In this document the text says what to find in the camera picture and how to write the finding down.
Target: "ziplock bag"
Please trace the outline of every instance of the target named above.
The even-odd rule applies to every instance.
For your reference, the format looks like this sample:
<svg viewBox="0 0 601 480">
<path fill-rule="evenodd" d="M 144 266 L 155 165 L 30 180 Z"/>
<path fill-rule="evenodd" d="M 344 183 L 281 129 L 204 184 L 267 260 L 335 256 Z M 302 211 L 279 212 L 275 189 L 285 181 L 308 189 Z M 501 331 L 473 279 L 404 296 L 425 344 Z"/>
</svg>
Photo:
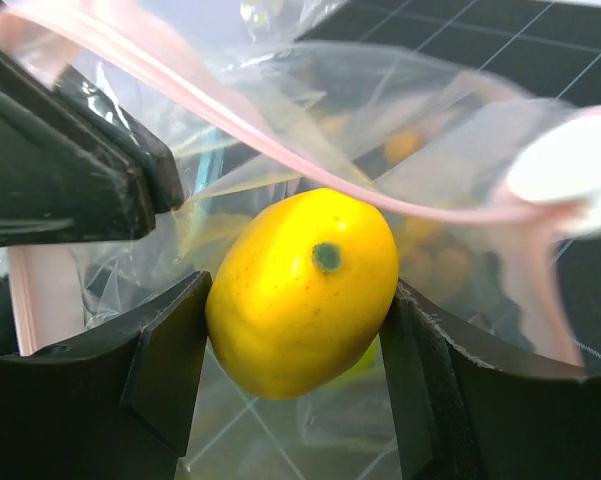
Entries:
<svg viewBox="0 0 601 480">
<path fill-rule="evenodd" d="M 149 274 L 145 288 L 164 290 L 180 269 L 213 272 L 241 229 L 234 220 L 218 226 L 223 216 L 241 215 L 247 222 L 298 191 L 304 177 L 385 211 L 403 277 L 424 295 L 521 348 L 583 363 L 561 307 L 552 258 L 556 241 L 580 233 L 565 225 L 586 217 L 594 205 L 584 193 L 522 200 L 510 188 L 510 169 L 540 135 L 589 112 L 391 47 L 243 47 L 223 52 L 219 67 L 131 2 L 20 2 L 0 11 L 0 48 L 51 88 L 87 48 L 130 82 L 184 108 L 196 125 L 203 119 L 224 132 L 214 135 L 247 146 L 237 148 L 248 153 L 226 162 L 226 142 L 216 148 L 215 137 L 206 139 L 206 152 L 222 152 L 221 166 L 217 160 L 206 164 L 216 165 L 220 175 L 211 179 L 209 167 L 200 167 L 206 157 L 198 158 L 202 172 L 196 179 L 204 181 L 191 192 L 188 207 L 166 217 L 155 232 L 154 241 L 167 235 L 155 245 L 169 268 L 156 283 Z M 288 93 L 298 85 L 310 92 L 311 102 Z M 419 139 L 419 148 L 401 161 L 395 154 L 388 159 L 378 147 L 405 131 Z M 179 214 L 184 219 L 178 221 Z M 207 222 L 216 224 L 207 229 Z M 192 248 L 194 257 L 180 263 Z M 118 262 L 120 256 L 109 258 Z M 155 263 L 147 265 L 142 255 L 126 259 L 137 272 L 154 270 Z M 79 263 L 106 262 L 89 247 Z M 101 300 L 112 295 L 102 293 Z"/>
</svg>

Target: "yellow lemon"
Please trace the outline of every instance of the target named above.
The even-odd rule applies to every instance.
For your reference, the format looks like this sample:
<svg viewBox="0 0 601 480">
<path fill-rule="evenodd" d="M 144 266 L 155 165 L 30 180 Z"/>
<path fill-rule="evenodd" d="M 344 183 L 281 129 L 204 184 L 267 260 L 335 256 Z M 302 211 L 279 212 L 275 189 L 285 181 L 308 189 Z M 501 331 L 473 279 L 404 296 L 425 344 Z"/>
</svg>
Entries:
<svg viewBox="0 0 601 480">
<path fill-rule="evenodd" d="M 390 165 L 397 165 L 415 153 L 422 145 L 422 137 L 413 130 L 405 130 L 390 136 L 384 142 L 384 156 Z"/>
<path fill-rule="evenodd" d="M 216 357 L 251 394 L 305 394 L 360 359 L 398 271 L 393 235 L 373 206 L 327 188 L 271 205 L 229 249 L 211 286 Z"/>
<path fill-rule="evenodd" d="M 441 304 L 458 296 L 471 281 L 471 255 L 459 247 L 439 252 L 434 260 L 430 288 L 423 293 Z"/>
</svg>

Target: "clear plastic bag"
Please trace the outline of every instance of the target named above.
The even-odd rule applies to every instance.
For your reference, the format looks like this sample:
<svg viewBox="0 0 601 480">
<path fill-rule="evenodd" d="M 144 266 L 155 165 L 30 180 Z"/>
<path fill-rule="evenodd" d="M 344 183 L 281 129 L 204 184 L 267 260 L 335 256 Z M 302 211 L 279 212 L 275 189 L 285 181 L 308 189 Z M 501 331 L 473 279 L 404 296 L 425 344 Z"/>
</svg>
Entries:
<svg viewBox="0 0 601 480">
<path fill-rule="evenodd" d="M 251 45 L 202 57 L 198 42 L 137 4 L 112 5 L 32 0 L 0 12 L 0 47 L 51 88 L 86 47 L 97 86 L 167 145 L 198 135 L 179 161 L 190 194 L 179 212 L 131 245 L 80 247 L 85 285 L 113 265 L 90 297 L 96 324 L 187 271 L 213 273 L 240 225 L 305 178 L 383 209 L 403 277 L 423 294 L 462 318 L 502 323 L 490 328 L 522 348 L 582 363 L 551 266 L 563 207 L 503 189 L 517 155 L 572 107 L 385 46 Z M 124 95 L 106 84 L 105 65 L 125 78 Z M 405 132 L 412 145 L 400 152 Z"/>
</svg>

